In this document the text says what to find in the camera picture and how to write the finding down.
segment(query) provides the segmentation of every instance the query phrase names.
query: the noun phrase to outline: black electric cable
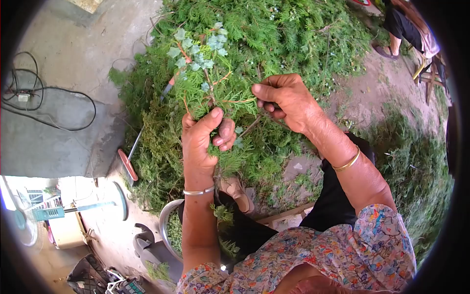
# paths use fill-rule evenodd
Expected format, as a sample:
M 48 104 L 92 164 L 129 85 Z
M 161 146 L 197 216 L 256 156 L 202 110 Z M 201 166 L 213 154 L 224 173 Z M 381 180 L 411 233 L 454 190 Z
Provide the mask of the black electric cable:
M 88 96 L 87 94 L 85 93 L 82 93 L 82 92 L 79 92 L 79 91 L 72 91 L 72 90 L 68 90 L 68 89 L 64 89 L 64 88 L 60 88 L 60 87 L 53 87 L 53 86 L 49 86 L 49 87 L 45 87 L 44 84 L 42 83 L 42 80 L 41 78 L 39 77 L 38 73 L 38 63 L 36 62 L 36 59 L 33 57 L 33 55 L 27 51 L 23 51 L 23 52 L 19 52 L 15 55 L 18 56 L 20 54 L 27 54 L 31 57 L 31 59 L 33 60 L 34 62 L 34 65 L 36 66 L 36 72 L 33 72 L 32 70 L 29 70 L 29 69 L 23 69 L 23 68 L 20 68 L 20 69 L 15 69 L 13 68 L 12 69 L 12 78 L 13 80 L 11 81 L 11 84 L 10 86 L 8 87 L 9 91 L 11 91 L 11 93 L 13 94 L 11 97 L 8 97 L 8 98 L 4 98 L 2 97 L 1 98 L 1 102 L 2 102 L 2 105 L 1 105 L 1 108 L 2 109 L 5 109 L 6 111 L 8 112 L 11 112 L 11 113 L 14 113 L 14 114 L 17 114 L 17 115 L 20 115 L 20 116 L 23 116 L 23 117 L 26 117 L 26 118 L 30 118 L 30 119 L 33 119 L 37 122 L 40 122 L 44 125 L 47 125 L 47 126 L 50 126 L 50 127 L 53 127 L 53 128 L 56 128 L 56 129 L 60 129 L 60 130 L 66 130 L 66 131 L 80 131 L 80 130 L 83 130 L 83 129 L 86 129 L 87 127 L 89 127 L 94 119 L 96 118 L 96 105 L 93 101 L 93 99 Z M 34 80 L 34 85 L 32 87 L 32 89 L 19 89 L 18 88 L 18 78 L 17 78 L 17 74 L 16 72 L 29 72 L 29 73 L 32 73 L 34 76 L 35 76 L 35 80 Z M 41 87 L 40 88 L 35 88 L 37 83 L 40 83 Z M 44 121 L 44 120 L 41 120 L 41 119 L 38 119 L 34 116 L 31 116 L 31 115 L 28 115 L 28 114 L 25 114 L 25 113 L 21 113 L 21 112 L 17 112 L 13 109 L 9 109 L 7 107 L 5 107 L 3 104 L 5 105 L 8 105 L 9 107 L 11 108 L 14 108 L 16 110 L 20 110 L 20 111 L 35 111 L 37 109 L 39 109 L 42 105 L 42 102 L 43 102 L 43 99 L 44 99 L 44 90 L 45 89 L 54 89 L 54 90 L 59 90 L 59 91 L 65 91 L 65 92 L 68 92 L 68 93 L 74 93 L 74 94 L 81 94 L 83 96 L 85 96 L 86 98 L 88 98 L 91 103 L 93 104 L 93 109 L 94 109 L 94 114 L 93 114 L 93 118 L 91 119 L 91 121 L 84 127 L 78 127 L 78 128 L 66 128 L 66 127 L 59 127 L 58 125 L 56 125 L 53 121 L 52 121 L 52 118 L 49 117 L 52 121 L 52 123 L 49 123 L 47 121 Z M 38 94 L 35 94 L 34 92 L 37 92 L 37 91 L 41 91 L 41 95 L 38 95 Z M 18 96 L 19 94 L 29 94 L 29 95 L 33 95 L 33 96 L 40 96 L 41 97 L 41 101 L 39 102 L 39 105 L 36 106 L 36 107 L 33 107 L 33 108 L 30 108 L 30 109 L 27 109 L 27 108 L 22 108 L 22 107 L 18 107 L 14 104 L 11 104 L 11 103 L 8 103 L 7 101 L 11 100 L 13 97 L 15 96 Z

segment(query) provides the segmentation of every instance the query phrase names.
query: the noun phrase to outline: broom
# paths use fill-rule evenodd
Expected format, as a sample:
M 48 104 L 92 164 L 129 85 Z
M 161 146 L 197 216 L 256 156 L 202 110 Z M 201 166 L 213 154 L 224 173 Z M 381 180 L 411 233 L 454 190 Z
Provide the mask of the broom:
M 170 89 L 175 84 L 175 80 L 174 80 L 175 76 L 173 76 L 172 79 L 168 82 L 168 85 L 166 85 L 165 89 L 160 95 L 160 101 L 163 101 L 163 99 L 165 98 L 165 95 L 170 91 Z M 141 138 L 143 130 L 144 130 L 144 127 L 142 127 L 141 131 L 137 135 L 137 139 L 135 139 L 131 152 L 129 152 L 129 156 L 126 156 L 126 154 L 124 153 L 122 149 L 117 150 L 117 154 L 121 158 L 120 164 L 122 165 L 123 169 L 127 171 L 127 173 L 124 175 L 124 180 L 129 184 L 129 187 L 133 187 L 135 182 L 139 180 L 139 177 L 137 176 L 137 174 L 134 171 L 134 168 L 132 167 L 131 158 L 132 158 L 132 155 L 134 154 L 135 148 L 137 147 L 137 143 L 139 142 Z

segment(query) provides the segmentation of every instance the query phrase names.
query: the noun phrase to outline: yellow chair leg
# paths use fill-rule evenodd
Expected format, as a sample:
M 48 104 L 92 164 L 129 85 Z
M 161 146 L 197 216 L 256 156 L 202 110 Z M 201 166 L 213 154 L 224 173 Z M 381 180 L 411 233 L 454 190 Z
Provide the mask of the yellow chair leg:
M 421 65 L 418 68 L 418 70 L 413 74 L 413 80 L 415 80 L 418 77 L 419 73 L 423 70 L 425 65 L 426 65 L 426 58 L 423 55 L 421 55 Z

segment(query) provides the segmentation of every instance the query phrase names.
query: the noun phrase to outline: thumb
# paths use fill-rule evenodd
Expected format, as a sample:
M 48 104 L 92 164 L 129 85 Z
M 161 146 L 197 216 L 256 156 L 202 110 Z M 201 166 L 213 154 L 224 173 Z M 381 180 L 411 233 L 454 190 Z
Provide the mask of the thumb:
M 192 128 L 198 135 L 209 136 L 217 128 L 223 118 L 224 112 L 220 107 L 215 107 L 203 118 L 201 118 Z
M 279 89 L 268 85 L 254 84 L 251 87 L 251 91 L 253 92 L 253 95 L 263 101 L 276 102 L 279 98 Z

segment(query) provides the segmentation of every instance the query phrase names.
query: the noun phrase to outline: silver bracelet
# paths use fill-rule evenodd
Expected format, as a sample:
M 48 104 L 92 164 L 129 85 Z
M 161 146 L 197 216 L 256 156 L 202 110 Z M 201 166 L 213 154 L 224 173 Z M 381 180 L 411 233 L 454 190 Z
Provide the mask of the silver bracelet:
M 214 189 L 215 189 L 215 185 L 205 189 L 204 191 L 186 191 L 186 190 L 183 190 L 183 193 L 184 193 L 184 195 L 197 196 L 197 195 L 203 195 L 205 193 L 212 192 L 212 191 L 214 191 Z

